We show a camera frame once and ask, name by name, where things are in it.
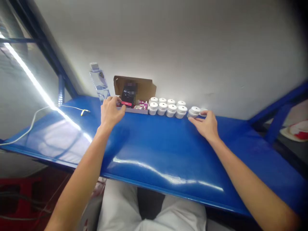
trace forearm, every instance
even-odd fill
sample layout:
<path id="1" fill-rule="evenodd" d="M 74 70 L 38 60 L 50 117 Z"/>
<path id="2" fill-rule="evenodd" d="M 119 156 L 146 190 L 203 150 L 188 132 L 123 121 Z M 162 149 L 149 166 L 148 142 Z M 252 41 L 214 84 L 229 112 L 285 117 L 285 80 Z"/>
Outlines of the forearm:
<path id="1" fill-rule="evenodd" d="M 110 129 L 98 129 L 88 150 L 65 186 L 45 230 L 75 229 L 99 178 L 110 132 Z"/>
<path id="2" fill-rule="evenodd" d="M 267 187 L 230 149 L 210 141 L 245 206 L 263 230 L 295 230 L 297 215 Z"/>

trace hand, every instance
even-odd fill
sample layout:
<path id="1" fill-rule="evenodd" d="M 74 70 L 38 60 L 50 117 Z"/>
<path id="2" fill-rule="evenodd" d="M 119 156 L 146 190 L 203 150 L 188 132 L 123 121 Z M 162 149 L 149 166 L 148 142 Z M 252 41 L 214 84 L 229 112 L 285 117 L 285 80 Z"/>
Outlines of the hand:
<path id="1" fill-rule="evenodd" d="M 126 106 L 123 105 L 120 110 L 117 110 L 117 101 L 121 102 L 121 99 L 119 97 L 109 96 L 104 100 L 103 105 L 100 107 L 101 125 L 99 128 L 102 128 L 101 130 L 107 130 L 111 132 L 113 127 L 123 118 Z"/>
<path id="2" fill-rule="evenodd" d="M 207 139 L 208 142 L 219 140 L 217 131 L 217 120 L 212 111 L 203 111 L 202 115 L 207 115 L 205 119 L 189 117 L 189 121 L 196 126 L 198 132 Z"/>

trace blue shelf surface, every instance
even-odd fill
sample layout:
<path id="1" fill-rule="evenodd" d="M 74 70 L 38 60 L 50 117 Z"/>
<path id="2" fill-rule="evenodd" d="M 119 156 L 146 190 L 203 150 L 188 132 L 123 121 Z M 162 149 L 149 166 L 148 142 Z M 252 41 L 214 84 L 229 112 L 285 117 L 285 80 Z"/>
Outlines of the blue shelf surface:
<path id="1" fill-rule="evenodd" d="M 80 96 L 38 120 L 15 144 L 1 148 L 76 167 L 100 124 L 98 98 Z M 295 212 L 308 206 L 308 182 L 247 121 L 217 117 L 225 144 Z M 27 128 L 6 140 L 20 137 Z M 183 119 L 126 113 L 107 143 L 101 176 L 250 216 L 221 162 Z"/>

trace white pants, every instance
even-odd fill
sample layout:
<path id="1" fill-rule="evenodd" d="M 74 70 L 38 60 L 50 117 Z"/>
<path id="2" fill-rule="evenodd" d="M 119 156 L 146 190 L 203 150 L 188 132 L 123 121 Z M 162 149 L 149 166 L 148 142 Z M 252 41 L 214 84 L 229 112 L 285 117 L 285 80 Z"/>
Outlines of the white pants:
<path id="1" fill-rule="evenodd" d="M 137 187 L 115 180 L 106 181 L 98 231 L 204 231 L 205 226 L 203 205 L 171 195 L 166 195 L 161 212 L 154 220 L 141 220 Z"/>

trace open cardboard box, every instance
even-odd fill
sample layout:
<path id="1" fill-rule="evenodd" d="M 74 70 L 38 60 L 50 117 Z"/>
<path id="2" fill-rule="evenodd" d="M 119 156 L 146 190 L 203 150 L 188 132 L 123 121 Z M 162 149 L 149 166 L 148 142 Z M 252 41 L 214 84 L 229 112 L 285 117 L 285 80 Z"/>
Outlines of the open cardboard box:
<path id="1" fill-rule="evenodd" d="M 133 78 L 133 77 L 126 77 L 126 76 L 114 76 L 113 83 L 115 86 L 115 93 L 116 95 L 122 95 L 123 88 L 128 83 L 135 83 L 136 84 L 136 105 L 139 105 L 139 100 L 147 101 L 148 104 L 151 97 L 155 96 L 156 93 L 156 86 L 153 84 L 153 81 L 150 79 L 141 79 L 141 78 Z M 126 112 L 138 113 L 138 114 L 148 114 L 149 110 L 140 110 L 140 109 L 133 109 L 133 108 L 126 108 Z"/>

